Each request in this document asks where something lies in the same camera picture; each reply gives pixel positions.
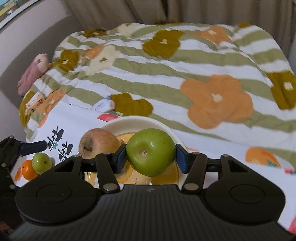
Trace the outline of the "green apple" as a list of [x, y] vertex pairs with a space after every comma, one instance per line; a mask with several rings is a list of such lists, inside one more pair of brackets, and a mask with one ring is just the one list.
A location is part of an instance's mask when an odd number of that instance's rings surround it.
[[52, 168], [52, 161], [45, 153], [36, 153], [32, 158], [32, 166], [36, 173], [39, 175]]
[[175, 161], [176, 145], [166, 132], [146, 128], [128, 140], [126, 155], [129, 164], [138, 173], [154, 177], [164, 173]]

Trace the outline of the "orange mandarin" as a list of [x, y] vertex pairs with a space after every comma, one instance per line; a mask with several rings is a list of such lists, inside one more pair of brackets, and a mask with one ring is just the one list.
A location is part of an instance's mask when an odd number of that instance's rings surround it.
[[22, 164], [21, 170], [22, 170], [23, 177], [28, 181], [33, 180], [39, 175], [33, 168], [32, 160], [24, 161]]

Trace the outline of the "large yellow-red apple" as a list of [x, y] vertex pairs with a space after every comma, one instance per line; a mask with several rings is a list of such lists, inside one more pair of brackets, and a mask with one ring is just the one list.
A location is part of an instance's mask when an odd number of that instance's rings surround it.
[[92, 159], [104, 152], [114, 153], [121, 145], [122, 143], [111, 132], [101, 128], [93, 128], [82, 136], [78, 153], [83, 159]]

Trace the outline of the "white fruit print cloth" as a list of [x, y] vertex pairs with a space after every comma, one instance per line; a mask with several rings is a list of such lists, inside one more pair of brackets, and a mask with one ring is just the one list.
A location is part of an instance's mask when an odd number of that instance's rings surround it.
[[71, 154], [77, 154], [83, 134], [93, 128], [106, 129], [124, 141], [128, 140], [132, 133], [145, 128], [157, 128], [167, 132], [175, 143], [181, 144], [189, 152], [201, 152], [216, 159], [222, 154], [229, 154], [283, 190], [286, 204], [278, 222], [295, 233], [295, 168], [290, 162], [280, 157], [277, 151], [253, 144], [240, 145], [196, 133], [183, 132], [145, 116], [119, 117], [64, 102], [59, 102], [49, 112], [32, 137], [28, 138], [28, 142], [49, 142], [50, 138], [57, 138], [57, 134], [61, 132], [62, 139], [45, 150], [53, 163], [58, 164], [59, 155], [64, 153], [62, 144], [69, 144], [72, 148]]

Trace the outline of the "cream duck print plate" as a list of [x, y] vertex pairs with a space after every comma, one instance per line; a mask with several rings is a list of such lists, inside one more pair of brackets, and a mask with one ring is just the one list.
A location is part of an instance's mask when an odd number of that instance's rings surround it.
[[93, 158], [102, 151], [99, 145], [115, 136], [127, 145], [127, 162], [116, 175], [120, 184], [162, 185], [184, 183], [186, 175], [180, 171], [174, 156], [174, 145], [181, 140], [166, 125], [151, 118], [128, 116], [111, 120], [99, 128], [86, 132], [81, 138], [79, 152], [85, 158]]

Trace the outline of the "tissue pack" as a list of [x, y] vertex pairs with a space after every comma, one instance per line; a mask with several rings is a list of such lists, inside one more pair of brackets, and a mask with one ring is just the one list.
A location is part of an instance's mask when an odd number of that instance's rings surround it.
[[45, 98], [41, 92], [37, 92], [34, 96], [26, 103], [26, 113], [33, 113], [38, 106], [44, 102]]

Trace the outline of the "pink plush toy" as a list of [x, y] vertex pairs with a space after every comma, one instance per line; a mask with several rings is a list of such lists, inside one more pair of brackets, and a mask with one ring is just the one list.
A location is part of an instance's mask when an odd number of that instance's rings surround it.
[[19, 96], [25, 96], [33, 83], [42, 77], [50, 67], [51, 63], [49, 62], [48, 54], [42, 53], [37, 55], [18, 81]]

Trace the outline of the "striped floral quilt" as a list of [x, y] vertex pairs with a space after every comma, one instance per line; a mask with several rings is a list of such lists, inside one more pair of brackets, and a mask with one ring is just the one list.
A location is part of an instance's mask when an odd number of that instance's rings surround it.
[[46, 115], [26, 108], [36, 93], [82, 108], [110, 97], [122, 116], [148, 116], [287, 160], [295, 153], [295, 75], [273, 37], [247, 23], [124, 23], [70, 34], [23, 97], [27, 138]]

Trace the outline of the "grey headboard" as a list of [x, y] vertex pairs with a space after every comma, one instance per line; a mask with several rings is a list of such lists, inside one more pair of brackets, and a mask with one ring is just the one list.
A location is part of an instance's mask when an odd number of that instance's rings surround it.
[[83, 30], [72, 16], [67, 16], [36, 37], [1, 74], [1, 92], [11, 104], [19, 107], [21, 97], [18, 95], [17, 83], [37, 54], [47, 53], [52, 59], [54, 50], [68, 35]]

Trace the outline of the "beige curtains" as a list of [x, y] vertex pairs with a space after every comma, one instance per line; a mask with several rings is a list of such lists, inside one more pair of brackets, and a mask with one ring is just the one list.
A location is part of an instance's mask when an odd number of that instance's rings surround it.
[[287, 55], [295, 39], [295, 1], [63, 1], [85, 29], [122, 23], [249, 23], [266, 30]]

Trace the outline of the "framed wall picture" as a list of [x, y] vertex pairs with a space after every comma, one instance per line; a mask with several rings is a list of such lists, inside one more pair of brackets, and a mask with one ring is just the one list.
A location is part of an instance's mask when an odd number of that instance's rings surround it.
[[1, 1], [1, 26], [4, 28], [10, 21], [16, 18], [27, 8], [38, 3], [39, 0], [9, 0]]

